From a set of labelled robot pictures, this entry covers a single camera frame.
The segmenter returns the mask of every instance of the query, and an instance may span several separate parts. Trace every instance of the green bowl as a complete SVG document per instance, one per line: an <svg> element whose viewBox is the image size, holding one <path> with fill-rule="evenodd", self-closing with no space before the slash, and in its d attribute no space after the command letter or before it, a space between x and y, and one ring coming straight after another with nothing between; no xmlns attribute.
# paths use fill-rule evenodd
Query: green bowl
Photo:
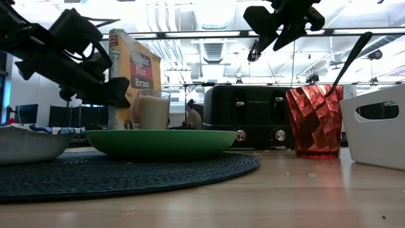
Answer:
<svg viewBox="0 0 405 228"><path fill-rule="evenodd" d="M91 145L112 156L187 159L228 149L237 133L220 130L89 130Z"/></svg>

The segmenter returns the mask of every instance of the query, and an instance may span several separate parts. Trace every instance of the wooden table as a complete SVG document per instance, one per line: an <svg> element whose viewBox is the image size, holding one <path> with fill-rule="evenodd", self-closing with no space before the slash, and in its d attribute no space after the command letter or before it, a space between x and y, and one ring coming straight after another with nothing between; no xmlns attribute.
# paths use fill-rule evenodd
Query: wooden table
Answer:
<svg viewBox="0 0 405 228"><path fill-rule="evenodd" d="M261 168L238 179L145 196L0 206L0 227L405 227L405 172L353 163L347 149L339 160L251 154Z"/></svg>

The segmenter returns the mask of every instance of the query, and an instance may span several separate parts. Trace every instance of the dark blue placemat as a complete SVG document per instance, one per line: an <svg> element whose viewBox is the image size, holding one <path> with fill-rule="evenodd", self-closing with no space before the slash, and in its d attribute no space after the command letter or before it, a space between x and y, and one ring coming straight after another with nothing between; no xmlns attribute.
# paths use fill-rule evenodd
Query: dark blue placemat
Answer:
<svg viewBox="0 0 405 228"><path fill-rule="evenodd" d="M259 160L221 153L197 161L128 162L99 152L64 153L42 163L0 166L0 203L131 196L225 181Z"/></svg>

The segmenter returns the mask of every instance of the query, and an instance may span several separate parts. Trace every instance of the red cup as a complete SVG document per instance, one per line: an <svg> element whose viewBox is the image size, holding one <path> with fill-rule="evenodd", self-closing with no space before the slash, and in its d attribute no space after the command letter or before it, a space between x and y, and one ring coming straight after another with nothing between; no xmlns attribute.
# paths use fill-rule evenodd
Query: red cup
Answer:
<svg viewBox="0 0 405 228"><path fill-rule="evenodd" d="M287 91L298 157L339 158L342 99L341 85L309 85Z"/></svg>

